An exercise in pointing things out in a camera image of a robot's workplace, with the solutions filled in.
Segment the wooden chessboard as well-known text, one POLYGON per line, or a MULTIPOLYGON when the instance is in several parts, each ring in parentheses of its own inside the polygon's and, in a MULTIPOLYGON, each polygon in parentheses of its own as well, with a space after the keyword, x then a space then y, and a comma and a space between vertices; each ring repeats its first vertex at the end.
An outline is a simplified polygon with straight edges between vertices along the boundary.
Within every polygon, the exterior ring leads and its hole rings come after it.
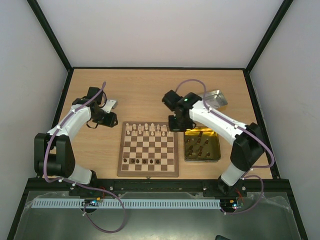
POLYGON ((178 134, 167 122, 125 121, 122 124, 118 177, 177 178, 179 176, 178 134))

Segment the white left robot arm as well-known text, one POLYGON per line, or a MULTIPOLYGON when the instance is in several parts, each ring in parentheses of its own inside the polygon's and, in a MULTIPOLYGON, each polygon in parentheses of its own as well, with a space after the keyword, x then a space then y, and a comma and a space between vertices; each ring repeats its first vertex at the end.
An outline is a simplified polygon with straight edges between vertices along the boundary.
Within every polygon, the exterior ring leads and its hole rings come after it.
POLYGON ((46 182, 68 182, 89 185, 96 177, 93 170, 76 163, 72 141, 79 130, 89 122, 96 126, 113 128, 118 124, 112 112, 118 102, 108 99, 101 87, 90 87, 87 95, 76 98, 66 116, 46 133, 34 138, 34 170, 46 182))

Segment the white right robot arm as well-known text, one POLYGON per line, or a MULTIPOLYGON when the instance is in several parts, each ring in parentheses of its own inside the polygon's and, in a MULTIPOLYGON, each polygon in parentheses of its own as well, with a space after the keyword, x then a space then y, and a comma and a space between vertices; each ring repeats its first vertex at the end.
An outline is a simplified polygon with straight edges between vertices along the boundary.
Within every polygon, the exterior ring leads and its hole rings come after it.
POLYGON ((241 179, 265 153, 266 145, 261 140, 262 131, 256 123, 245 124, 236 121, 216 109, 210 108, 203 99, 190 92, 179 96, 168 91, 162 102, 173 112, 168 116, 168 126, 172 132, 186 132, 200 123, 223 137, 231 146, 227 170, 218 178, 218 191, 229 196, 241 179))

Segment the gold tin tray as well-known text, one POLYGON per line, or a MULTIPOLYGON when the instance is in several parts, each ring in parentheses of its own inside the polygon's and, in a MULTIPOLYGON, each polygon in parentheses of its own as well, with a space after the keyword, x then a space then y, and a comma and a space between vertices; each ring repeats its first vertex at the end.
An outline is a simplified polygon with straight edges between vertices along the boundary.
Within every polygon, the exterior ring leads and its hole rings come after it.
POLYGON ((218 162, 221 159, 219 135, 208 127, 196 127, 183 134, 186 162, 218 162))

